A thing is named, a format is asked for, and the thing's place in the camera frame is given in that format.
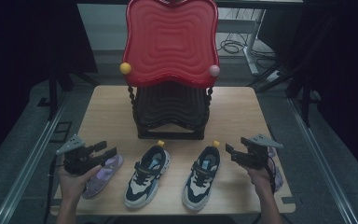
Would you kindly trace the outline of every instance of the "forearm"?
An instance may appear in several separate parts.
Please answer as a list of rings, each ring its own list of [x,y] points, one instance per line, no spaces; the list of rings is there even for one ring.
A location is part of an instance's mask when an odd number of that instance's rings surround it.
[[[77,202],[62,201],[57,216],[57,224],[76,224]]]
[[[271,189],[266,188],[260,190],[258,196],[261,206],[261,223],[282,224],[281,214],[279,213]]]

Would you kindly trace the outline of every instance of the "red plastic panel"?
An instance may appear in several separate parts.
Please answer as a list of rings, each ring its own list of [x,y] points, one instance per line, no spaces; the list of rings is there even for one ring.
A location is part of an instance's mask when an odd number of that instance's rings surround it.
[[[178,81],[212,87],[219,65],[215,32],[217,6],[212,0],[132,0],[127,6],[128,40],[123,63],[131,65],[129,85],[144,87]]]

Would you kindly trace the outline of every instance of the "yellow ball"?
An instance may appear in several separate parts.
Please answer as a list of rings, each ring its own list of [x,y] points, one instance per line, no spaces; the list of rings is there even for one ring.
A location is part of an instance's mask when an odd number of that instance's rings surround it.
[[[124,75],[127,75],[131,72],[131,66],[129,63],[122,63],[120,65],[120,72]]]

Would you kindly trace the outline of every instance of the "ball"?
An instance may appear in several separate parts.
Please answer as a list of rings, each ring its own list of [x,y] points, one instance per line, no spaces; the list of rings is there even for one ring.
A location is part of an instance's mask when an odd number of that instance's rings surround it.
[[[219,73],[220,73],[220,68],[219,66],[217,65],[212,65],[210,68],[209,68],[209,73],[211,74],[211,76],[213,77],[217,77],[219,76]]]
[[[131,72],[131,66],[129,63],[122,63],[120,65],[120,72],[123,74],[123,75],[127,75]]]

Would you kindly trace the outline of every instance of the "desk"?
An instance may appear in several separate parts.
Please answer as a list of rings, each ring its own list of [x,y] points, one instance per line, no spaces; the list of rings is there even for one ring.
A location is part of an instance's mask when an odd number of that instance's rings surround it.
[[[182,205],[183,185],[190,174],[191,165],[213,140],[220,142],[218,149],[222,165],[213,182],[211,198],[198,214],[259,212],[259,201],[249,176],[243,168],[230,160],[230,155],[225,151],[225,143],[244,151],[245,147],[240,142],[242,136],[252,137],[259,133],[269,136],[255,92],[246,87],[214,87],[210,109],[204,140],[164,140],[164,148],[170,153],[172,163],[159,181],[157,195],[147,206],[129,210],[123,202],[126,186],[134,172],[134,164],[157,140],[138,139],[127,87],[96,87],[78,135],[86,142],[86,146],[106,140],[108,148],[117,147],[124,162],[103,191],[92,199],[80,200],[77,213],[106,216],[194,214]],[[283,186],[275,193],[275,200],[281,213],[292,213],[296,210],[296,205],[282,201],[282,198],[291,198],[292,193],[278,156],[274,160],[284,181]],[[60,189],[55,198],[61,198]],[[58,206],[52,206],[50,211],[57,215],[58,210]]]

